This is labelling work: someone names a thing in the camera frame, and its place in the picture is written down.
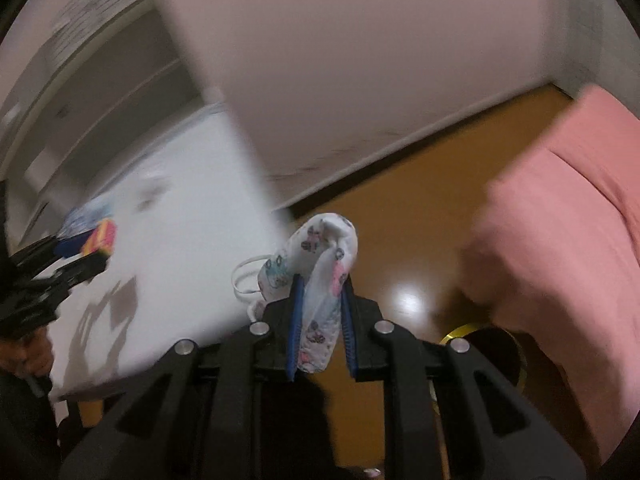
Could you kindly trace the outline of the person's left hand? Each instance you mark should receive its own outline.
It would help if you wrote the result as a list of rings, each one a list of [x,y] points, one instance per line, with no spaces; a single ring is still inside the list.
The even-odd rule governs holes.
[[[47,376],[53,362],[52,342],[45,327],[21,340],[2,339],[0,342],[1,369],[18,377]]]

